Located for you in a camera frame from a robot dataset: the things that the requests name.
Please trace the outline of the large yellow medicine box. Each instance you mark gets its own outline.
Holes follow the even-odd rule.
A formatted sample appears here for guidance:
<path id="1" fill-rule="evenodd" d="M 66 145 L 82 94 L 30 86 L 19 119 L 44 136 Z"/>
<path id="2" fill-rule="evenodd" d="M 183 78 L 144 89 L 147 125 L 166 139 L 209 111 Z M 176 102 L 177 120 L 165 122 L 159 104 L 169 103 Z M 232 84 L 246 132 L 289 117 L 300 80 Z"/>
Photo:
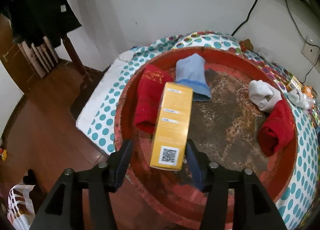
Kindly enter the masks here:
<path id="1" fill-rule="evenodd" d="M 165 84 L 152 139 L 150 167 L 181 170 L 189 131 L 193 90 Z"/>

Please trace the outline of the crumpled white tissue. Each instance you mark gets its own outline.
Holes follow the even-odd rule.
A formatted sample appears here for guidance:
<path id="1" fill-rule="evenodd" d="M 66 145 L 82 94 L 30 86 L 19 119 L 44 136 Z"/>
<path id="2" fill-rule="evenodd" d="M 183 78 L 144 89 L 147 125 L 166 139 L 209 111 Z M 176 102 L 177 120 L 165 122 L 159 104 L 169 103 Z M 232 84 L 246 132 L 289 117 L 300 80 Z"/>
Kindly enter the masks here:
<path id="1" fill-rule="evenodd" d="M 265 47 L 261 47 L 257 54 L 268 62 L 272 62 L 274 59 L 274 53 Z"/>

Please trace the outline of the wooden chair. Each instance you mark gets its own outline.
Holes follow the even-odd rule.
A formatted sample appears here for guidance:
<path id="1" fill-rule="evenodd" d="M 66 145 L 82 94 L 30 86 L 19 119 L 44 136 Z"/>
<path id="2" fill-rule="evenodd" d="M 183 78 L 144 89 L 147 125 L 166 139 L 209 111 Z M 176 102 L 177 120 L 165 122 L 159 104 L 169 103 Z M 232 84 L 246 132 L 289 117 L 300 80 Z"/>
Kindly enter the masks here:
<path id="1" fill-rule="evenodd" d="M 89 86 L 93 79 L 86 71 L 67 35 L 62 38 L 62 43 L 73 63 L 73 66 L 82 77 L 83 82 L 80 84 L 80 89 L 83 90 Z M 31 67 L 35 69 L 36 74 L 38 74 L 40 78 L 44 78 L 45 75 L 50 73 L 56 64 L 59 63 L 60 58 L 46 36 L 43 38 L 43 43 L 38 47 L 34 44 L 28 46 L 25 41 L 17 43 L 17 45 L 23 56 L 31 63 Z"/>

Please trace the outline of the white mattress edge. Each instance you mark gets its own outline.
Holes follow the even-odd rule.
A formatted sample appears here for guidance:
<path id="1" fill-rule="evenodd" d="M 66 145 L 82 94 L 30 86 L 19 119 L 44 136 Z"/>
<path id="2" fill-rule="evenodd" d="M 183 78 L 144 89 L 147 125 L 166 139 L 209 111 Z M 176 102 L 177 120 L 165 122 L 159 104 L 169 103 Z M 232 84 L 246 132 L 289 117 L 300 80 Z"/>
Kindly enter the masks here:
<path id="1" fill-rule="evenodd" d="M 100 106 L 104 103 L 104 99 L 108 95 L 110 88 L 119 77 L 123 67 L 133 59 L 134 54 L 132 50 L 121 53 L 107 68 L 98 85 L 94 86 L 93 93 L 90 95 L 89 100 L 85 103 L 80 115 L 76 119 L 77 129 L 83 132 L 85 136 L 87 136 L 95 114 L 100 110 Z"/>

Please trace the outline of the white wall socket plate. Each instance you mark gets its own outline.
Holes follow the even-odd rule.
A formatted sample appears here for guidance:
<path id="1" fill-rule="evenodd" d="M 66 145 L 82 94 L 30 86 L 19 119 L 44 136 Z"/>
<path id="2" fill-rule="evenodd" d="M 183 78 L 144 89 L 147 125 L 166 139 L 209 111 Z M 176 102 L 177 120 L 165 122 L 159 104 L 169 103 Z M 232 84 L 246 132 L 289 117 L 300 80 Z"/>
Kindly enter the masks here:
<path id="1" fill-rule="evenodd" d="M 314 40 L 309 36 L 307 36 L 305 40 L 306 42 L 304 42 L 301 53 L 312 64 L 315 64 L 319 54 L 319 48 L 315 46 Z"/>

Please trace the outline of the red sock with gold print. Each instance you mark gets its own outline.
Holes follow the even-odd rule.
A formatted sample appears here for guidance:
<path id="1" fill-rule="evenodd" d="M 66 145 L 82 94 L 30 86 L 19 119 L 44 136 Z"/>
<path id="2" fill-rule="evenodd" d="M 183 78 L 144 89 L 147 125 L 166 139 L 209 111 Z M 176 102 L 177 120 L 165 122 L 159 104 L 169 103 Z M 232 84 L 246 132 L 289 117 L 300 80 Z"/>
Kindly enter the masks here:
<path id="1" fill-rule="evenodd" d="M 157 122 L 158 109 L 163 89 L 173 78 L 165 71 L 148 64 L 137 88 L 137 106 L 134 125 L 139 130 L 153 134 Z"/>

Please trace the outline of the white patterned bag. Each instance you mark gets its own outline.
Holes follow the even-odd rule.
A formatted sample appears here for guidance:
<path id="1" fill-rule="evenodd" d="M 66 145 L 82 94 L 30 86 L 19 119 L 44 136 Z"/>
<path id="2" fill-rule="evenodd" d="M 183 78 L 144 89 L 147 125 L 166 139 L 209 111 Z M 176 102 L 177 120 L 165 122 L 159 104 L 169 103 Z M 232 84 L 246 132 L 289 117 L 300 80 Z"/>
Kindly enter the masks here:
<path id="1" fill-rule="evenodd" d="M 9 191 L 7 219 L 14 229 L 29 230 L 35 218 L 30 192 L 34 185 L 16 184 Z"/>

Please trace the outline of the light blue sock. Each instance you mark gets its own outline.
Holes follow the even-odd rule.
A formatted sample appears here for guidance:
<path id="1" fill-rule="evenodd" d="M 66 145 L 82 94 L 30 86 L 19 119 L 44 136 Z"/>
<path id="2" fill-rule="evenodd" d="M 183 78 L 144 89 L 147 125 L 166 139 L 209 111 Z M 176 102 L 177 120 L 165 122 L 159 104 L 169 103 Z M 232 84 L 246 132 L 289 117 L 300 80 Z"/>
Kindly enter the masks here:
<path id="1" fill-rule="evenodd" d="M 195 102 L 206 102 L 212 99 L 205 79 L 204 64 L 205 60 L 199 54 L 192 54 L 176 63 L 175 83 L 192 88 Z"/>

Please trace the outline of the polka dot bed sheet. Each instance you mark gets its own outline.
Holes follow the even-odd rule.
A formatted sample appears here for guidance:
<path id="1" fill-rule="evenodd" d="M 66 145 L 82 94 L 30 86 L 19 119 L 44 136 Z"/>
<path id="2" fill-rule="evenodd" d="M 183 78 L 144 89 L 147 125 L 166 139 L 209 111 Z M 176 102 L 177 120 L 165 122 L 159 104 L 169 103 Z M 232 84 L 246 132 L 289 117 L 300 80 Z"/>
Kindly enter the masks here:
<path id="1" fill-rule="evenodd" d="M 187 35 L 174 35 L 161 38 L 148 46 L 133 47 L 134 56 L 121 70 L 119 77 L 110 88 L 100 110 L 95 114 L 87 137 L 107 154 L 115 151 L 114 125 L 116 107 L 129 78 L 154 57 L 171 49 L 183 47 L 211 47 L 224 51 L 231 51 L 250 60 L 262 69 L 279 89 L 287 94 L 286 85 L 293 75 L 275 62 L 268 62 L 253 51 L 242 52 L 240 43 L 233 36 L 217 31 L 197 31 Z M 311 204 L 315 199 L 317 183 L 319 181 L 319 145 L 316 127 L 319 125 L 319 104 L 310 114 L 301 108 L 291 106 L 297 126 L 297 160 L 293 176 L 284 194 L 277 201 L 276 206 L 288 229 L 296 229 L 311 216 Z"/>

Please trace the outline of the white sock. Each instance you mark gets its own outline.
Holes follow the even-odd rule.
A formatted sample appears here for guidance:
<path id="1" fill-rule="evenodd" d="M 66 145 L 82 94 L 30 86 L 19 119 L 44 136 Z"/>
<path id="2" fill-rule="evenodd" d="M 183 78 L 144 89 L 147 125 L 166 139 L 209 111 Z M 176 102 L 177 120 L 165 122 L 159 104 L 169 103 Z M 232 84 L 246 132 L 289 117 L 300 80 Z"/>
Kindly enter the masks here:
<path id="1" fill-rule="evenodd" d="M 282 100 L 280 91 L 262 80 L 249 82 L 248 96 L 260 111 L 267 113 L 270 113 L 275 105 Z"/>
<path id="2" fill-rule="evenodd" d="M 305 110 L 312 109 L 314 106 L 314 100 L 310 99 L 305 93 L 302 93 L 299 89 L 293 89 L 287 94 L 291 103 L 295 106 Z"/>

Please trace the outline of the orange squeeze toy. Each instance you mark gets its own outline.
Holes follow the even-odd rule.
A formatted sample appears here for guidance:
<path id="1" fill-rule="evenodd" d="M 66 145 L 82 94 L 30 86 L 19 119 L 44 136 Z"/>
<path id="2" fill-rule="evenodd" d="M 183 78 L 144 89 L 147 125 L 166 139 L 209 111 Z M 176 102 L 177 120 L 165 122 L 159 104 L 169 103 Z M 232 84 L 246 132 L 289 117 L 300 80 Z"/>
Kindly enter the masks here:
<path id="1" fill-rule="evenodd" d="M 302 93 L 305 94 L 308 98 L 313 99 L 312 87 L 303 86 Z"/>

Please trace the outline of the dark hanging clothes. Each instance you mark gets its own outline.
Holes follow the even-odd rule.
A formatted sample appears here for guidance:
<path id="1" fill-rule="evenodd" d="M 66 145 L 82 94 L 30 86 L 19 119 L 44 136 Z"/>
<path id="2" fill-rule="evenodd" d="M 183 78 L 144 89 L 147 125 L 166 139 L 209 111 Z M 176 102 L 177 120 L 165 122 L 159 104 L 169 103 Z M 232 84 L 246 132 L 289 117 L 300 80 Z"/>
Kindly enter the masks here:
<path id="1" fill-rule="evenodd" d="M 48 38 L 52 47 L 81 27 L 67 0 L 1 0 L 1 14 L 11 23 L 15 44 L 38 47 Z"/>

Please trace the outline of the round red tray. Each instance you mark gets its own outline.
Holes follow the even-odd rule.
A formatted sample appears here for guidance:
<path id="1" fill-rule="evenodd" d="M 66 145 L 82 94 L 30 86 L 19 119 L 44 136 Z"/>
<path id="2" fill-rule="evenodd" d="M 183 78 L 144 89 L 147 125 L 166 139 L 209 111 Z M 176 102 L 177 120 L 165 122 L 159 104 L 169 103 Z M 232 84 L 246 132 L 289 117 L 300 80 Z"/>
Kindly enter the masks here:
<path id="1" fill-rule="evenodd" d="M 242 55 L 208 47 L 170 50 L 153 58 L 150 64 L 174 75 L 176 62 L 199 54 L 205 63 L 205 77 L 212 98 L 195 102 L 191 109 L 188 136 L 197 149 L 227 169 L 252 168 L 270 197 L 277 201 L 285 192 L 297 157 L 297 138 L 272 157 L 263 155 L 257 133 L 266 119 L 248 98 L 251 80 L 269 82 L 269 77 Z M 140 68 L 120 96 L 116 110 L 115 145 L 130 139 L 133 151 L 128 175 L 149 208 L 178 225 L 197 229 L 207 195 L 194 187 L 187 165 L 180 171 L 151 168 L 152 137 L 134 125 Z"/>

